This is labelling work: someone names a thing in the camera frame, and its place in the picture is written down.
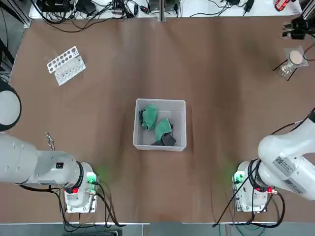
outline green cloth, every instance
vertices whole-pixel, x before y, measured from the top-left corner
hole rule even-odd
[[[168,118],[164,118],[156,127],[156,141],[161,140],[163,134],[172,132],[171,123]]]
[[[142,112],[143,121],[140,124],[145,129],[154,129],[158,116],[158,109],[154,105],[146,105]]]

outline floor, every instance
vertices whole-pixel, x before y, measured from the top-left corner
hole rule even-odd
[[[28,12],[30,8],[30,1],[22,0],[17,1],[20,7]],[[8,29],[8,47],[13,56],[16,55],[22,36],[23,36],[23,25],[14,19],[7,12],[4,12],[6,27]],[[4,20],[2,18],[2,13],[0,12],[0,38],[4,43],[6,43],[6,30]],[[243,235],[253,236],[260,233],[260,229],[254,231],[245,229],[244,226],[239,228]],[[150,225],[128,225],[122,229],[112,227],[110,230],[118,230],[124,236],[171,236],[171,235],[181,235],[181,236],[219,236],[225,235],[225,226],[212,228],[211,224],[181,224],[181,223],[155,223]],[[298,224],[298,223],[283,223],[275,229],[267,229],[264,233],[265,236],[273,235],[304,235],[310,236],[314,235],[315,224]],[[77,230],[73,235],[82,235],[83,233],[95,233],[96,229]],[[0,236],[62,236],[69,235],[63,229],[62,224],[6,224],[0,225]],[[234,226],[227,226],[227,235],[240,235]]]
[[[6,0],[2,0],[6,5],[10,6]],[[24,13],[29,12],[31,7],[31,2],[29,0],[17,0],[17,4],[20,6],[20,8],[24,11]],[[8,42],[8,48],[10,53],[13,55],[13,57],[16,56],[16,53],[19,49],[21,39],[23,36],[23,24],[16,20],[14,17],[12,17],[10,14],[8,14],[5,10],[2,10],[3,14],[0,9],[0,38],[3,41],[3,43],[6,45]],[[4,62],[6,62],[9,66],[12,66],[8,59],[5,59]]]
[[[245,229],[244,226],[240,226],[244,236],[257,236],[261,232],[261,229],[254,230],[255,227],[251,227],[251,230]],[[181,223],[155,223],[150,225],[128,225],[121,229],[117,227],[111,227],[111,231],[118,231],[119,236],[239,236],[234,226],[227,226],[227,234],[225,234],[225,226],[221,225],[220,232],[219,227],[212,228],[212,224],[181,224]],[[314,235],[315,224],[296,224],[296,223],[283,223],[275,229],[267,229],[264,232],[264,236],[296,236]],[[99,235],[95,234],[97,231],[92,230],[77,230],[72,235]],[[37,224],[37,225],[0,225],[0,236],[66,236],[71,235],[64,231],[62,224]]]

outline white circular object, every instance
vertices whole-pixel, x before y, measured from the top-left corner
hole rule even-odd
[[[299,65],[303,62],[303,56],[302,54],[297,51],[297,50],[293,50],[290,52],[290,61],[296,65]]]
[[[0,92],[0,124],[11,125],[19,117],[21,112],[20,100],[11,91]]]

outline barcode label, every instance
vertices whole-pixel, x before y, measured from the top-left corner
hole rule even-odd
[[[273,162],[285,176],[289,177],[295,171],[295,165],[283,153],[281,153]]]
[[[306,190],[292,178],[284,180],[284,183],[295,193],[306,193]]]
[[[73,194],[73,195],[67,194],[67,200],[68,201],[76,201],[76,200],[79,200],[79,197],[77,194]]]

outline white desk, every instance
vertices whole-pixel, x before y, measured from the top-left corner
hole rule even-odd
[[[109,0],[94,0],[95,2],[106,5]],[[219,6],[224,6],[225,2],[220,2],[219,0],[214,0]],[[241,0],[239,5],[242,5],[247,0]],[[135,0],[136,3],[139,5],[147,6],[146,0]],[[181,0],[180,2],[181,10],[182,10],[182,17],[189,17],[196,13],[216,13],[220,12],[222,8],[218,8],[214,3],[209,2],[207,0]],[[134,4],[132,2],[128,2],[128,6],[133,12],[133,6]],[[96,5],[96,10],[100,11],[103,7]],[[250,12],[246,13],[245,16],[290,16],[295,14],[300,14],[302,12],[301,6],[299,1],[295,2],[289,2],[288,5],[285,7],[285,9],[281,12],[278,12],[274,7],[273,0],[255,0],[252,9]],[[166,17],[176,17],[175,12],[169,12],[165,13]],[[227,9],[225,12],[223,12],[220,16],[243,16],[244,9],[233,6],[232,8]],[[84,19],[86,18],[86,15],[84,13],[81,13],[81,15],[78,13],[76,15],[77,19]],[[144,17],[157,17],[158,14],[145,14],[141,10],[139,10],[138,17],[144,18]],[[194,17],[213,17],[217,15],[196,15]],[[32,19],[41,19],[40,14],[36,11],[34,6],[31,6],[29,17]],[[110,17],[114,17],[114,14],[108,10],[102,15],[100,15],[100,19],[107,19]]]

